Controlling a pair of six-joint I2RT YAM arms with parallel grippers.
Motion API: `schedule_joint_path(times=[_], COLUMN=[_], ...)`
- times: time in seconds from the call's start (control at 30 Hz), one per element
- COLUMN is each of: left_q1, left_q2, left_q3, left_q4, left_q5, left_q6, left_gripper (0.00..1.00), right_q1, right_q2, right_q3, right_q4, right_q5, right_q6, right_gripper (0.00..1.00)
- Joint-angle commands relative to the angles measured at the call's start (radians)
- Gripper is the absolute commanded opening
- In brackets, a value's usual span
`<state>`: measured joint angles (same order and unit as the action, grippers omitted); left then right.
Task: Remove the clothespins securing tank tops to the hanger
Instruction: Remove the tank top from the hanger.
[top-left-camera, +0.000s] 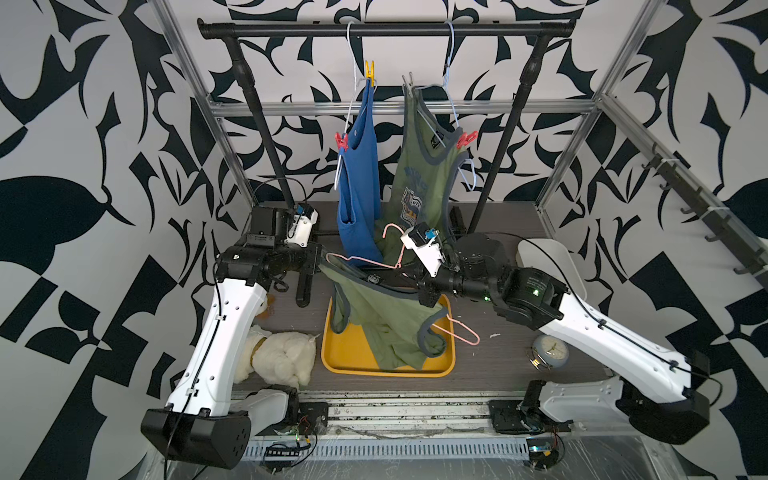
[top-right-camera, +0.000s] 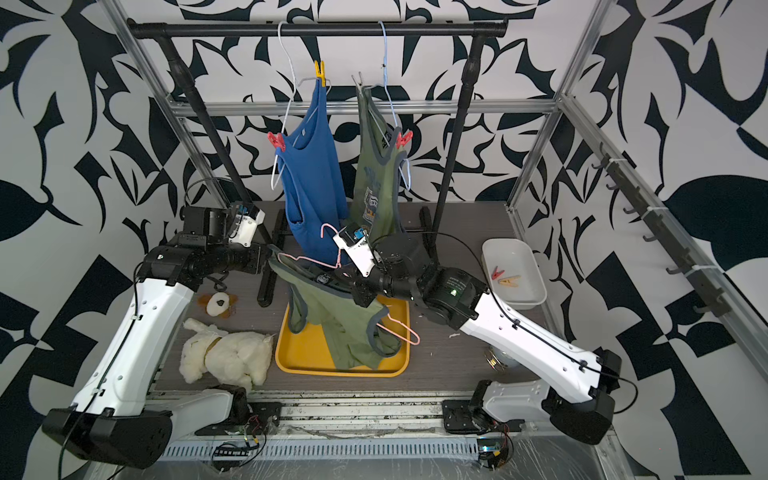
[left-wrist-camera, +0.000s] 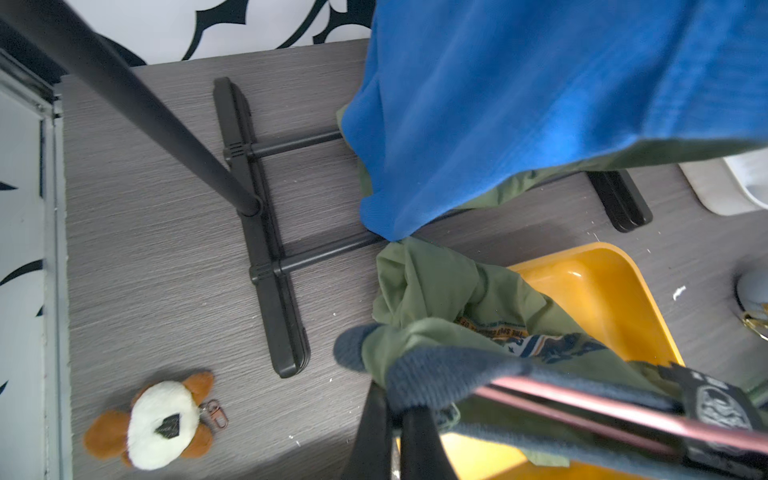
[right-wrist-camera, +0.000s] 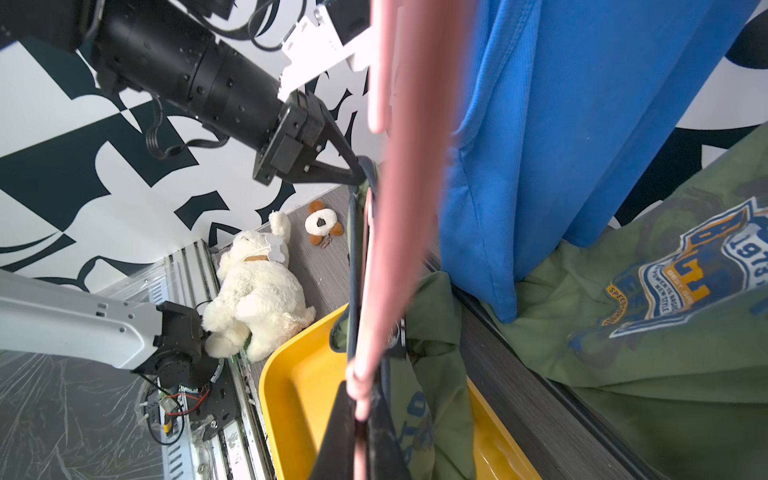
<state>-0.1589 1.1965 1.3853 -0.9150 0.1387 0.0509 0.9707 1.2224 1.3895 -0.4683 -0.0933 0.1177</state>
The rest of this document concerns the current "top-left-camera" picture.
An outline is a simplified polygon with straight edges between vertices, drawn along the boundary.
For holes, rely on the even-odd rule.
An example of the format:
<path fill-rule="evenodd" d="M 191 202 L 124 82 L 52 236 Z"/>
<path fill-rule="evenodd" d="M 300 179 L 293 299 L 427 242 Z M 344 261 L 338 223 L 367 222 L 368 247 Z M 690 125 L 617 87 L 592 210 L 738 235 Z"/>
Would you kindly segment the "light green tank top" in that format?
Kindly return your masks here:
<path fill-rule="evenodd" d="M 331 331 L 360 326 L 379 368 L 420 370 L 444 354 L 447 341 L 432 326 L 447 316 L 446 307 L 424 306 L 416 293 L 371 283 L 356 268 L 322 262 L 320 270 L 333 286 Z"/>

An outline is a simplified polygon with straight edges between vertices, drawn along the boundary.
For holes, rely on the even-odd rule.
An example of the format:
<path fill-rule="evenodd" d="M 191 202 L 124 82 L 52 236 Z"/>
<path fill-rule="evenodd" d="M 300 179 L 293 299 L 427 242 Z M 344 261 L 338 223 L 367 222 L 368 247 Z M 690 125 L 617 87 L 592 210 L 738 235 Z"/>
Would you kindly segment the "dark green printed tank top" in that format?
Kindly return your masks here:
<path fill-rule="evenodd" d="M 439 124 L 427 108 L 423 92 L 403 88 L 403 140 L 389 200 L 376 221 L 375 241 L 385 264 L 396 263 L 402 247 L 398 229 L 424 222 L 444 233 L 449 228 L 448 202 L 458 170 L 467 159 L 456 142 L 460 127 Z"/>

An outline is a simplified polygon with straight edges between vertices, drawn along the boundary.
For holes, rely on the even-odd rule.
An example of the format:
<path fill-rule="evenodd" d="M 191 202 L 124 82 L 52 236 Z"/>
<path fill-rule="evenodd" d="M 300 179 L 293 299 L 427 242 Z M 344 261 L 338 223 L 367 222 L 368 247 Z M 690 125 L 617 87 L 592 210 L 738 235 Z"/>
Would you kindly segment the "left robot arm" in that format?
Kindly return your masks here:
<path fill-rule="evenodd" d="M 275 383 L 240 402 L 233 402 L 232 388 L 248 330 L 267 309 L 270 289 L 295 271 L 296 303 L 309 304 L 321 253 L 312 232 L 317 220 L 307 203 L 256 207 L 245 233 L 220 255 L 210 312 L 190 362 L 166 405 L 147 410 L 141 422 L 142 434 L 167 463 L 232 469 L 252 434 L 296 419 L 297 393 L 288 384 Z"/>

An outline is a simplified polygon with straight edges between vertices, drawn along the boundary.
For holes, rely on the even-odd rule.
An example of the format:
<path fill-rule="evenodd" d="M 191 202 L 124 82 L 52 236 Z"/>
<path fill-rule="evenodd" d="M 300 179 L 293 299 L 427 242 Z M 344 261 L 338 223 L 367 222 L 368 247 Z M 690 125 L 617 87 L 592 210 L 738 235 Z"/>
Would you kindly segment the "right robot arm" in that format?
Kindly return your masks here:
<path fill-rule="evenodd" d="M 452 293 L 491 304 L 505 320 L 560 340 L 608 367 L 607 380 L 530 382 L 518 418 L 531 432 L 579 421 L 617 422 L 657 441 L 682 445 L 710 424 L 708 358 L 662 347 L 589 306 L 570 286 L 533 267 L 512 265 L 501 242 L 471 233 L 442 243 L 436 230 L 405 234 L 419 261 L 419 301 Z"/>

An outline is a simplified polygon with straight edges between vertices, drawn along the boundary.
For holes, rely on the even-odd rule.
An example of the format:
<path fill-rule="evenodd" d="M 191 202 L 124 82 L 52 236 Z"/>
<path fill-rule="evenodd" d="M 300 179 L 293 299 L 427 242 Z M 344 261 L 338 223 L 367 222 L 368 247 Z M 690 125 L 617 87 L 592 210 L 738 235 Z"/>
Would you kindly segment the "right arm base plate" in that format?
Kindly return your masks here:
<path fill-rule="evenodd" d="M 534 400 L 491 400 L 489 418 L 499 434 L 543 434 L 553 430 L 570 432 L 572 421 L 558 422 L 546 416 Z"/>

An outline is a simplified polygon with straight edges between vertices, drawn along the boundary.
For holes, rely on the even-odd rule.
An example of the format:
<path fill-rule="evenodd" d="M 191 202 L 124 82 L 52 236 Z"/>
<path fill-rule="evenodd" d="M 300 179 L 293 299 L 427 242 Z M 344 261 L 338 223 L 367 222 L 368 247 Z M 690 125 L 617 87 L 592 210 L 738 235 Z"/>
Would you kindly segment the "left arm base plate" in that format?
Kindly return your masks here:
<path fill-rule="evenodd" d="M 281 422 L 268 426 L 260 434 L 300 437 L 322 434 L 327 430 L 329 407 L 330 404 L 327 402 L 300 402 L 296 407 L 289 408 Z"/>

